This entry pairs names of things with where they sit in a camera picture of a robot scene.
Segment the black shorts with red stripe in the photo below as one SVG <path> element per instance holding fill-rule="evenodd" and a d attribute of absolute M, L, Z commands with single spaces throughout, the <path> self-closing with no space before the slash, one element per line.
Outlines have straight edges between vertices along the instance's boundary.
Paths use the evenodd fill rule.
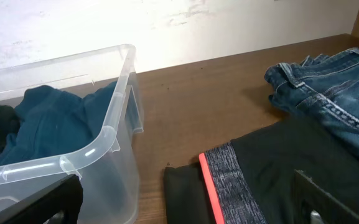
<path fill-rule="evenodd" d="M 359 162 L 321 125 L 288 118 L 164 170 L 168 223 L 295 223 L 294 171 L 359 214 Z"/>

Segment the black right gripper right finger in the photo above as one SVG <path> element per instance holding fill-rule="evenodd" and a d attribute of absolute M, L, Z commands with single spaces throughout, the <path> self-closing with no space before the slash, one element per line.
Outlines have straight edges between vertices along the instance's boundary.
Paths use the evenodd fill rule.
<path fill-rule="evenodd" d="M 318 186 L 301 170 L 294 171 L 292 201 L 295 223 L 359 223 L 359 214 Z"/>

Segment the dark blue jeans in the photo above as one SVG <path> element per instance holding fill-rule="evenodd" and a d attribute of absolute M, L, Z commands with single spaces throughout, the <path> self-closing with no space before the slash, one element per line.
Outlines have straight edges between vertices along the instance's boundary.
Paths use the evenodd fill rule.
<path fill-rule="evenodd" d="M 290 114 L 315 118 L 359 159 L 359 49 L 320 54 L 269 67 L 270 102 Z"/>

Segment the clear plastic storage bin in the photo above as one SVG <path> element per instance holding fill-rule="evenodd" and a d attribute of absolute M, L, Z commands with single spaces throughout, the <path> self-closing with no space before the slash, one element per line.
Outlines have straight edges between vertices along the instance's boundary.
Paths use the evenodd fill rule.
<path fill-rule="evenodd" d="M 25 91 L 42 85 L 81 98 L 116 82 L 102 129 L 87 146 L 57 156 L 0 166 L 0 211 L 68 176 L 83 187 L 79 223 L 133 223 L 139 174 L 132 138 L 144 112 L 134 69 L 136 48 L 123 44 L 0 69 L 0 105 L 15 108 Z"/>

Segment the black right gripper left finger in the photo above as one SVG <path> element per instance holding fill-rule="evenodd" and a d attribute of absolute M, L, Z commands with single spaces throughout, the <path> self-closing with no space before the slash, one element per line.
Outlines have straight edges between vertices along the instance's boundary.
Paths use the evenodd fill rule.
<path fill-rule="evenodd" d="M 83 203 L 77 175 L 68 175 L 0 211 L 0 224 L 76 224 Z"/>

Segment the teal shirt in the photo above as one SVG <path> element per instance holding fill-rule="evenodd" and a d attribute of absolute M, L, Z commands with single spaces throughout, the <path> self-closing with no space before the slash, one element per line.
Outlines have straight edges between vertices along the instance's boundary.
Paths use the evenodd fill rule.
<path fill-rule="evenodd" d="M 0 166 L 79 150 L 100 133 L 116 82 L 81 98 L 42 85 L 25 91 L 14 108 L 21 122 L 7 135 Z"/>

